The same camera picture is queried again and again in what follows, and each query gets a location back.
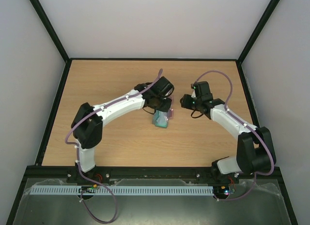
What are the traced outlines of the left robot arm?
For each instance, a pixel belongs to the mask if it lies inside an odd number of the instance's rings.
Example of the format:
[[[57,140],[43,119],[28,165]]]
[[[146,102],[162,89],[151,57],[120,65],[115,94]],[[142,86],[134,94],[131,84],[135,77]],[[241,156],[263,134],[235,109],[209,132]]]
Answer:
[[[76,149],[75,164],[81,178],[95,184],[103,182],[102,178],[98,178],[99,181],[93,179],[93,175],[89,173],[96,167],[95,147],[101,142],[106,125],[129,112],[146,107],[154,112],[168,113],[173,92],[174,85],[164,76],[158,76],[153,82],[138,84],[109,102],[93,106],[89,103],[82,104],[64,140],[67,145],[74,145]]]

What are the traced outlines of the pink sunglasses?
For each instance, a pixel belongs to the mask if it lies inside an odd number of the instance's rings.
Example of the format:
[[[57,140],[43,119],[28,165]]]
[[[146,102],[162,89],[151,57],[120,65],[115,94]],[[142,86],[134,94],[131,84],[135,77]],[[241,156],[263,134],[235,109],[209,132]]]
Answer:
[[[170,105],[170,107],[169,107],[168,112],[166,112],[166,118],[167,118],[167,120],[173,119],[174,96],[170,96],[169,99],[171,99],[171,105]]]

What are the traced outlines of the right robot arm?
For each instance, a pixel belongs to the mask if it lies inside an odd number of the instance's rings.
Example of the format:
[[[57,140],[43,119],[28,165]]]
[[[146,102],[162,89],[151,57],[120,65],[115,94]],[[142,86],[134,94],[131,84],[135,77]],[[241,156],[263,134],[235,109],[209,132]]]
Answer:
[[[226,101],[213,98],[208,82],[196,82],[191,87],[193,93],[180,99],[181,107],[200,112],[221,125],[237,141],[235,156],[212,162],[212,179],[222,182],[233,173],[272,174],[276,156],[269,129],[246,122],[228,108]]]

